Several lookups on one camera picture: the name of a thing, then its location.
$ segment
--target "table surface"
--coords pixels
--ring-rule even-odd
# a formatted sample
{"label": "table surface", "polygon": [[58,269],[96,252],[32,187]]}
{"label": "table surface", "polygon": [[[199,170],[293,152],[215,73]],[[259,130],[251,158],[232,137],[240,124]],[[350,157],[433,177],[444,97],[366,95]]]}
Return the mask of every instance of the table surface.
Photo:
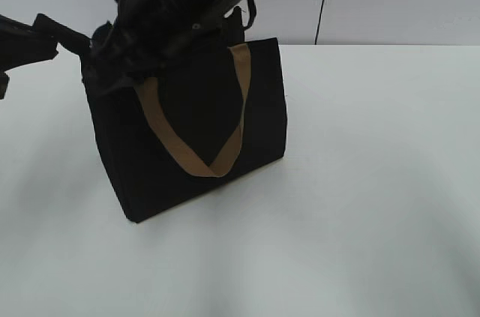
{"label": "table surface", "polygon": [[77,58],[0,102],[0,316],[480,316],[480,47],[283,46],[283,161],[135,226]]}

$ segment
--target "black cable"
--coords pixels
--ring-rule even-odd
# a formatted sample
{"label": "black cable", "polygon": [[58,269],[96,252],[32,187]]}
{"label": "black cable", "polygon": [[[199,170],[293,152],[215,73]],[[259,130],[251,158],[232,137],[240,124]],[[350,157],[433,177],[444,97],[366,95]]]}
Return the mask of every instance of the black cable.
{"label": "black cable", "polygon": [[325,7],[325,0],[322,0],[322,7],[320,9],[320,15],[318,17],[318,25],[316,27],[316,35],[315,35],[315,44],[318,44],[318,37],[320,35],[320,26],[322,25],[322,17],[323,17],[323,8]]}

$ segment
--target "tan strap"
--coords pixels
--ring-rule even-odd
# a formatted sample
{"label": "tan strap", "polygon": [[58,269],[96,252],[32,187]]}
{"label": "tan strap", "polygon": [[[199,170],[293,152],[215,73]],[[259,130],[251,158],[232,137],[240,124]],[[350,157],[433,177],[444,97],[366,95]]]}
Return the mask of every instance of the tan strap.
{"label": "tan strap", "polygon": [[242,114],[240,125],[233,131],[233,134],[210,166],[207,166],[197,153],[177,135],[168,122],[164,109],[158,99],[158,79],[151,77],[147,79],[143,85],[136,87],[136,93],[142,104],[148,125],[180,167],[192,176],[216,178],[225,176],[231,171],[242,150],[245,105],[247,103],[252,75],[251,52],[246,43],[229,49],[233,55],[235,71],[241,87],[243,97]]}

